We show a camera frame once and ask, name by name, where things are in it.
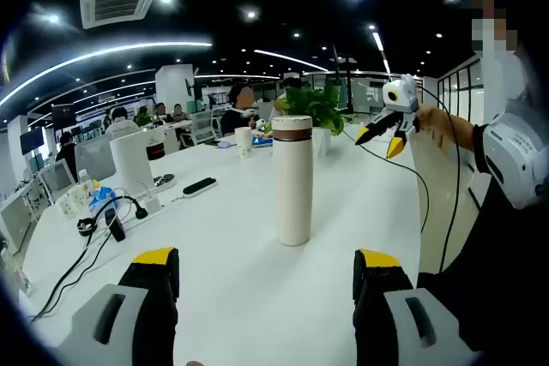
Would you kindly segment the person's right hand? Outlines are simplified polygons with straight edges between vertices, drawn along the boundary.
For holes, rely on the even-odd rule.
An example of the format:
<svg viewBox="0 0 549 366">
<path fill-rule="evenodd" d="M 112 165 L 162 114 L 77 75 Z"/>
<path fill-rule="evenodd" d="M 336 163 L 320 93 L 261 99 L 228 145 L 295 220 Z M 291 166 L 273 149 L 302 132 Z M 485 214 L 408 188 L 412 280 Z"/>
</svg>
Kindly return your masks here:
<svg viewBox="0 0 549 366">
<path fill-rule="evenodd" d="M 447 114 L 444 110 L 432 105 L 420 105 L 417 110 L 420 129 L 432 129 L 439 135 L 446 131 Z"/>
</svg>

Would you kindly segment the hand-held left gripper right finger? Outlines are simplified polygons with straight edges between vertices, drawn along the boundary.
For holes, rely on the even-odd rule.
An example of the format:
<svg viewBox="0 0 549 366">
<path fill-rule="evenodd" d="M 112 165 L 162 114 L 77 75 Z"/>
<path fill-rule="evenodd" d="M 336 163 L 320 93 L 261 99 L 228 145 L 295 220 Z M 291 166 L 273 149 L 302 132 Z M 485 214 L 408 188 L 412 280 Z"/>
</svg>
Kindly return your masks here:
<svg viewBox="0 0 549 366">
<path fill-rule="evenodd" d="M 358 249 L 353 261 L 358 365 L 475 365 L 458 320 L 428 290 L 413 288 L 401 263 Z"/>
</svg>

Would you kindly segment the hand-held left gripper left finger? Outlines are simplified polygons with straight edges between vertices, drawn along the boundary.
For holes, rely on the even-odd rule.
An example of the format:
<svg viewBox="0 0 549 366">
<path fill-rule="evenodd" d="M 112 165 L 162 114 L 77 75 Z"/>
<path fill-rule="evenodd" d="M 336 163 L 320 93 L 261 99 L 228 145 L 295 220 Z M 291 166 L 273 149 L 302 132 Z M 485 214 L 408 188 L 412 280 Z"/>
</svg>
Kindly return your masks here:
<svg viewBox="0 0 549 366">
<path fill-rule="evenodd" d="M 172 365 L 179 298 L 174 247 L 146 251 L 119 282 L 105 285 L 72 316 L 55 348 L 62 365 Z"/>
</svg>

